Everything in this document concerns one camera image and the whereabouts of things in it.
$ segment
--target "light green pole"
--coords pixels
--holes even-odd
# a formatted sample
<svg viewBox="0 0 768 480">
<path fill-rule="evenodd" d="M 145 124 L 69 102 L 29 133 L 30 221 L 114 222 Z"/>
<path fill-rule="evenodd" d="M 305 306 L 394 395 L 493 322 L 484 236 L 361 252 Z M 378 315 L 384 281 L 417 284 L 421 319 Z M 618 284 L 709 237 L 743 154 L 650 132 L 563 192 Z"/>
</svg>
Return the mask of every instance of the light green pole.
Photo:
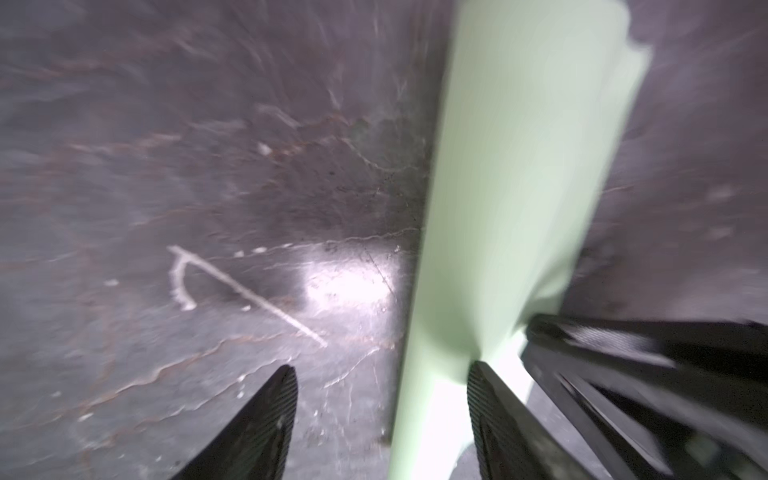
<svg viewBox="0 0 768 480">
<path fill-rule="evenodd" d="M 525 400 L 527 315 L 556 312 L 650 52 L 618 0 L 467 0 L 447 72 L 389 480 L 446 480 L 472 360 Z"/>
</svg>

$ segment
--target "wet concrete surface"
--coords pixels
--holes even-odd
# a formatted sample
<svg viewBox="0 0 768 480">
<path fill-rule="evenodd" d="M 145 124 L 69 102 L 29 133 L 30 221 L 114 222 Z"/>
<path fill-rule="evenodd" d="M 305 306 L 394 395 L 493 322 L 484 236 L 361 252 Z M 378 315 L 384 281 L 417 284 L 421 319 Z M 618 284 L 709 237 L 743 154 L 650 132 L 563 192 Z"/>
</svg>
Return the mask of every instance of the wet concrete surface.
<svg viewBox="0 0 768 480">
<path fill-rule="evenodd" d="M 631 7 L 657 53 L 564 311 L 765 320 L 768 5 Z M 0 478 L 168 478 L 285 362 L 285 478 L 385 478 L 452 13 L 0 5 Z"/>
</svg>

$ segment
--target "small pebble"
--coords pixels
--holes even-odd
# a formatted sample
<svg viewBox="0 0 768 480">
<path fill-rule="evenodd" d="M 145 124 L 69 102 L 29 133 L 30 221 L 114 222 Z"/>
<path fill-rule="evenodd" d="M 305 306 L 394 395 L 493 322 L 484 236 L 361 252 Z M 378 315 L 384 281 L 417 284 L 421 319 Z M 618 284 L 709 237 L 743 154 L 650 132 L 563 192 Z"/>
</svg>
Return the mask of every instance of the small pebble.
<svg viewBox="0 0 768 480">
<path fill-rule="evenodd" d="M 269 156 L 269 154 L 272 153 L 272 149 L 270 148 L 269 145 L 259 142 L 259 153 L 262 154 L 264 157 L 267 157 Z"/>
</svg>

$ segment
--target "white chalk mark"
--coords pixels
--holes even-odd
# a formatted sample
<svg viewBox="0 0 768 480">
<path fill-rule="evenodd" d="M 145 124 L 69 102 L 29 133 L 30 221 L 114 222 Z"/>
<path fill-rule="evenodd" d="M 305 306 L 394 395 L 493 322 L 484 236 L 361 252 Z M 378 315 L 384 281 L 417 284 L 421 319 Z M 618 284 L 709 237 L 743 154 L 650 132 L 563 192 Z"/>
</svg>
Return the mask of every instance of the white chalk mark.
<svg viewBox="0 0 768 480">
<path fill-rule="evenodd" d="M 190 126 L 196 130 L 209 131 L 215 135 L 233 134 L 246 127 L 245 122 L 240 118 L 234 118 L 233 120 L 209 120 L 191 124 Z"/>
<path fill-rule="evenodd" d="M 368 353 L 366 353 L 365 355 L 363 355 L 363 356 L 362 356 L 362 358 L 361 358 L 360 360 L 358 360 L 358 361 L 357 361 L 357 363 L 356 363 L 355 365 L 353 365 L 351 369 L 347 370 L 347 371 L 346 371 L 345 373 L 343 373 L 342 375 L 340 375 L 340 376 L 337 376 L 335 379 L 333 379 L 333 380 L 331 380 L 330 382 L 328 382 L 328 383 L 326 383 L 325 385 L 323 385 L 323 388 L 324 388 L 324 389 L 327 389 L 328 387 L 330 387 L 330 386 L 334 386 L 335 384 L 337 384 L 337 383 L 341 382 L 342 380 L 344 380 L 346 377 L 348 377 L 348 376 L 349 376 L 349 374 L 350 374 L 350 373 L 352 373 L 352 371 L 353 371 L 354 369 L 356 369 L 356 368 L 357 368 L 357 366 L 358 366 L 360 363 L 362 363 L 362 361 L 363 361 L 363 360 L 367 359 L 368 357 L 370 357 L 370 356 L 371 356 L 371 355 L 373 355 L 374 353 L 378 352 L 380 349 L 381 349 L 381 348 L 379 348 L 379 347 L 376 347 L 376 348 L 372 349 L 370 352 L 368 352 Z"/>
<path fill-rule="evenodd" d="M 280 110 L 278 107 L 275 107 L 274 105 L 258 105 L 257 110 L 260 113 L 272 115 L 277 120 L 280 120 L 284 124 L 291 127 L 293 130 L 301 127 L 301 124 L 298 121 L 294 120 L 290 115 Z"/>
<path fill-rule="evenodd" d="M 201 269 L 205 273 L 208 273 L 216 280 L 219 280 L 221 283 L 225 283 L 232 287 L 232 290 L 234 290 L 236 293 L 239 293 L 240 296 L 242 296 L 245 300 L 248 300 L 251 303 L 255 303 L 261 308 L 271 312 L 273 315 L 281 318 L 284 322 L 304 333 L 309 338 L 315 340 L 321 346 L 328 346 L 328 342 L 326 342 L 320 335 L 313 332 L 309 327 L 274 306 L 266 298 L 262 297 L 261 295 L 256 295 L 253 291 L 242 286 L 234 278 L 217 269 L 214 265 L 203 260 L 198 255 L 185 250 L 178 245 L 169 246 L 168 251 L 176 255 L 174 266 L 170 269 L 170 281 L 171 285 L 173 286 L 171 293 L 173 294 L 175 300 L 181 305 L 181 309 L 192 310 L 197 305 L 194 300 L 192 300 L 192 297 L 189 296 L 189 293 L 187 293 L 187 289 L 184 287 L 184 267 L 187 265 L 187 263 L 192 263 L 194 266 Z"/>
<path fill-rule="evenodd" d="M 184 286 L 184 273 L 187 268 L 187 263 L 189 263 L 189 259 L 177 254 L 173 266 L 168 270 L 170 284 L 173 287 L 170 294 L 174 297 L 174 300 L 181 305 L 181 309 L 184 311 L 194 310 L 195 307 L 197 307 L 197 303 Z"/>
<path fill-rule="evenodd" d="M 366 240 L 374 240 L 374 239 L 385 240 L 385 239 L 388 239 L 388 238 L 400 237 L 404 233 L 420 232 L 420 231 L 421 231 L 421 228 L 418 228 L 418 227 L 406 227 L 406 228 L 403 228 L 402 230 L 397 230 L 395 232 L 382 233 L 381 235 L 369 235 L 367 237 L 347 237 L 347 238 L 342 238 L 341 240 L 326 240 L 324 242 L 318 242 L 318 243 L 284 243 L 282 245 L 277 245 L 277 246 L 274 246 L 274 247 L 258 247 L 258 248 L 254 248 L 253 250 L 251 250 L 253 253 L 248 253 L 246 255 L 246 257 L 252 257 L 253 255 L 258 255 L 258 254 L 262 254 L 262 253 L 266 253 L 266 252 L 272 252 L 274 250 L 287 250 L 287 249 L 296 250 L 296 249 L 299 249 L 299 248 L 316 248 L 316 247 L 322 247 L 324 245 L 337 245 L 337 244 L 347 243 L 347 242 L 363 242 L 363 241 L 366 241 Z M 208 257 L 208 260 L 225 260 L 227 258 L 228 257 Z M 280 264 L 277 264 L 277 265 L 278 266 L 282 266 L 282 265 L 290 265 L 290 264 L 289 263 L 280 263 Z M 270 268 L 274 268 L 274 266 L 272 266 L 272 267 L 270 267 L 270 266 L 264 267 L 263 270 L 268 270 Z"/>
<path fill-rule="evenodd" d="M 376 373 L 376 363 L 373 363 L 373 381 L 376 382 L 376 388 L 379 389 L 379 393 L 381 393 L 382 386 L 379 384 L 379 374 Z"/>
<path fill-rule="evenodd" d="M 257 146 L 257 148 L 259 150 L 259 153 L 264 157 L 269 157 L 270 154 L 272 153 L 272 149 L 270 148 L 270 146 L 265 143 L 259 142 L 259 145 Z"/>
<path fill-rule="evenodd" d="M 49 263 L 58 262 L 59 260 L 65 260 L 67 258 L 74 257 L 75 254 L 76 254 L 75 252 L 63 253 L 62 255 L 59 255 L 58 257 L 49 258 L 49 259 L 44 260 L 44 261 L 45 262 L 49 262 Z"/>
<path fill-rule="evenodd" d="M 349 384 L 349 408 L 346 410 L 346 424 L 350 424 L 350 419 L 352 418 L 352 389 L 355 387 L 354 383 Z"/>
<path fill-rule="evenodd" d="M 334 110 L 341 110 L 341 102 L 338 98 L 336 98 L 336 94 L 333 93 L 333 90 L 330 88 L 326 89 L 328 91 L 328 95 L 331 98 L 331 105 L 333 106 Z"/>
</svg>

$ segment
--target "white paint line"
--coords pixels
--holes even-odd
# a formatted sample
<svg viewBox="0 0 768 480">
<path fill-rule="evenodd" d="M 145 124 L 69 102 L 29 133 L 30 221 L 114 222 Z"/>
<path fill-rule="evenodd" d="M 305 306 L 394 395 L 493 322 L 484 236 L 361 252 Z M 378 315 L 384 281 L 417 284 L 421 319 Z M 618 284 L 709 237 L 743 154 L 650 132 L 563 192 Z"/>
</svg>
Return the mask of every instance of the white paint line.
<svg viewBox="0 0 768 480">
<path fill-rule="evenodd" d="M 170 269 L 170 284 L 173 286 L 171 293 L 173 294 L 175 300 L 181 305 L 182 310 L 192 310 L 195 306 L 197 306 L 197 304 L 194 302 L 194 300 L 192 300 L 192 297 L 187 292 L 187 289 L 184 287 L 184 267 L 187 265 L 187 263 L 192 263 L 194 266 L 201 269 L 205 273 L 208 273 L 216 280 L 219 280 L 221 283 L 225 283 L 232 287 L 232 290 L 239 293 L 240 296 L 242 296 L 245 300 L 249 300 L 251 303 L 255 303 L 261 308 L 271 312 L 273 315 L 281 318 L 284 322 L 290 324 L 301 333 L 304 333 L 309 338 L 315 340 L 321 346 L 328 346 L 328 342 L 326 342 L 320 335 L 313 332 L 308 326 L 293 318 L 291 315 L 283 312 L 281 309 L 274 306 L 269 300 L 262 297 L 261 295 L 256 295 L 253 291 L 247 289 L 234 278 L 217 269 L 214 265 L 203 260 L 198 255 L 185 250 L 178 245 L 169 246 L 168 251 L 176 255 L 174 265 Z"/>
<path fill-rule="evenodd" d="M 197 303 L 184 286 L 184 273 L 187 268 L 187 263 L 189 263 L 189 260 L 186 257 L 177 254 L 173 266 L 168 270 L 170 284 L 173 287 L 170 294 L 174 297 L 174 300 L 181 305 L 181 309 L 184 311 L 194 310 L 195 307 L 197 307 Z"/>
</svg>

